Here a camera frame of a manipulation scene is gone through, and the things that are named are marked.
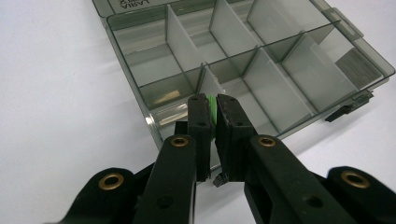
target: white surface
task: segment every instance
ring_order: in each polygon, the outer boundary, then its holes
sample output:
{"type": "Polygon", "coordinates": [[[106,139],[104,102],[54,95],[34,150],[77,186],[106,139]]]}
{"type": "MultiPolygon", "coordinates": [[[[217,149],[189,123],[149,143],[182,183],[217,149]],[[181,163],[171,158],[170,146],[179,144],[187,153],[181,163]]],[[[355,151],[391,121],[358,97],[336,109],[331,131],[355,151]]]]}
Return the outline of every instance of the white surface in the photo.
{"type": "MultiPolygon", "coordinates": [[[[328,0],[396,65],[392,0],[328,0]]],[[[157,149],[91,1],[0,6],[0,223],[59,221],[108,167],[137,172],[157,149]]],[[[370,104],[285,142],[308,169],[349,165],[396,190],[396,80],[370,104]]],[[[198,187],[196,223],[254,223],[242,184],[198,187]]]]}

